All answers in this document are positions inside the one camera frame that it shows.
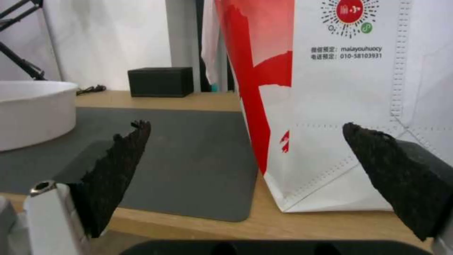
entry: wooden table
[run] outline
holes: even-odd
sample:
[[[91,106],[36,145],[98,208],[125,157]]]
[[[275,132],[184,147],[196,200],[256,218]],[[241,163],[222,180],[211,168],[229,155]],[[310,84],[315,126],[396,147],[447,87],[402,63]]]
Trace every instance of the wooden table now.
[[[186,98],[131,98],[107,91],[77,98],[77,106],[240,111],[233,93],[200,93]],[[24,196],[0,194],[22,209]],[[256,181],[250,218],[239,223],[197,219],[117,208],[109,228],[157,239],[375,239],[397,240],[430,250],[391,212],[323,212],[283,214],[261,175]]]

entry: white shopping bag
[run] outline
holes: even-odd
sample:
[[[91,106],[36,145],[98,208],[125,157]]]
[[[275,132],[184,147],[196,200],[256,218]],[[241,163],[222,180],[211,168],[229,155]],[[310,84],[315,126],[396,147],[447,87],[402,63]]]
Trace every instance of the white shopping bag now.
[[[285,212],[388,210],[355,122],[453,165],[453,1],[216,0],[251,143]]]

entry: gray mat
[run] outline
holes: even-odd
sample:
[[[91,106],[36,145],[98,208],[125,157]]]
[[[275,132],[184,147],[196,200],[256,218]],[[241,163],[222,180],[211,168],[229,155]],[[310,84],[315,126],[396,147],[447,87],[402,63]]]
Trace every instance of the gray mat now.
[[[250,213],[257,173],[241,113],[78,108],[70,133],[36,146],[0,152],[0,192],[28,193],[83,149],[132,120],[151,121],[145,153],[121,207],[222,221]]]

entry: white round container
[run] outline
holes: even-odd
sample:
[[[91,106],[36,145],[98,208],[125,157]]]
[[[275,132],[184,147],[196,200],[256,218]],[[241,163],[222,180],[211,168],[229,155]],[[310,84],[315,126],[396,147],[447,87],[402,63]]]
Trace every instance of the white round container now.
[[[0,152],[45,142],[76,124],[77,85],[0,81]]]

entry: metal stand leg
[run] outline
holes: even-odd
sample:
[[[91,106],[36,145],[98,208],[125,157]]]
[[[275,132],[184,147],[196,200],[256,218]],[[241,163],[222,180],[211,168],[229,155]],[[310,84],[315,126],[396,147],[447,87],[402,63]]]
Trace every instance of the metal stand leg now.
[[[21,19],[27,17],[28,15],[32,14],[39,8],[43,6],[43,0],[21,0],[17,4],[11,6],[10,8],[6,9],[5,11],[0,13],[0,19],[4,18],[8,14],[14,12],[15,10],[19,9],[23,5],[27,4],[28,2],[33,3],[33,7],[26,10],[25,12],[21,13],[17,17],[8,20],[0,20],[0,32],[7,29],[8,27],[14,25],[15,23],[19,22]],[[5,54],[9,59],[11,59],[16,65],[22,68],[26,73],[28,73],[34,80],[45,80],[44,78],[44,71],[39,69],[37,66],[33,65],[32,63],[28,62],[25,59],[20,58],[16,53],[10,50],[6,45],[0,42],[0,51]]]

